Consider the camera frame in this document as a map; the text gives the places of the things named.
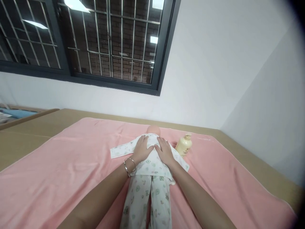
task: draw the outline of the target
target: pajama sleeve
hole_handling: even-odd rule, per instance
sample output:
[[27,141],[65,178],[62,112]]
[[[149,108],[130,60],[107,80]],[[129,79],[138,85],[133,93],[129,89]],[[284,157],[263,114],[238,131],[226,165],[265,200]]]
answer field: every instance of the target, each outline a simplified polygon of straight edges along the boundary
[[123,145],[119,145],[110,149],[111,158],[122,157],[128,154],[133,153],[133,150],[138,142],[140,137],[132,140],[131,142],[125,143]]
[[175,150],[172,146],[171,146],[171,149],[172,149],[172,153],[173,153],[173,156],[174,156],[174,159],[182,166],[182,168],[184,168],[184,170],[187,172],[190,168],[189,164],[186,163],[184,161],[184,159],[180,156],[180,154],[178,153],[177,150]]

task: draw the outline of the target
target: hand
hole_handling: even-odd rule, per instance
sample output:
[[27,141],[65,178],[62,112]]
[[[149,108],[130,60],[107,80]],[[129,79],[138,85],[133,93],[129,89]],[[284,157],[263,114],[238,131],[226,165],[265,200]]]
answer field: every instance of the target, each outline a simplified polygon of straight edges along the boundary
[[164,138],[157,138],[160,144],[160,147],[155,145],[156,151],[159,154],[159,157],[161,161],[166,164],[168,167],[170,167],[170,164],[175,162],[175,159],[173,157],[172,149],[168,141],[166,141]]
[[147,148],[147,139],[148,136],[145,137],[145,135],[142,135],[134,148],[133,155],[130,156],[136,165],[144,161],[154,149],[154,146]]

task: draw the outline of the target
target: blue cloth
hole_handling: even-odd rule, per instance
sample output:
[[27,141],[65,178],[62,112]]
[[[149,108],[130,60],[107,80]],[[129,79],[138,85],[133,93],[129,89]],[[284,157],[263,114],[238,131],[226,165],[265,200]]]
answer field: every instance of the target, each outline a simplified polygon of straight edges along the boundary
[[8,110],[4,108],[0,108],[0,111],[4,114],[11,115],[13,118],[24,118],[34,114],[37,114],[35,111],[25,111],[25,110]]

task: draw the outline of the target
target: doll head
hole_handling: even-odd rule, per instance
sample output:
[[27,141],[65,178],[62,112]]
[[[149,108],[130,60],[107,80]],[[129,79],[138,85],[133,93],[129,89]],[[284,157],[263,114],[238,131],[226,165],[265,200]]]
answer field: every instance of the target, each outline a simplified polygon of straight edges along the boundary
[[149,126],[146,131],[147,134],[156,134],[160,136],[161,130],[158,126]]

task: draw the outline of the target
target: window glass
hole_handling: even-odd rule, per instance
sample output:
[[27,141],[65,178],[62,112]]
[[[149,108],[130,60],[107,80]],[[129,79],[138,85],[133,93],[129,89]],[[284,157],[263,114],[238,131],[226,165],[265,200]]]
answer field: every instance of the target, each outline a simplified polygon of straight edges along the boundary
[[0,59],[60,68],[45,2],[0,0]]
[[59,1],[74,71],[151,84],[162,1],[80,2],[86,10],[75,10]]

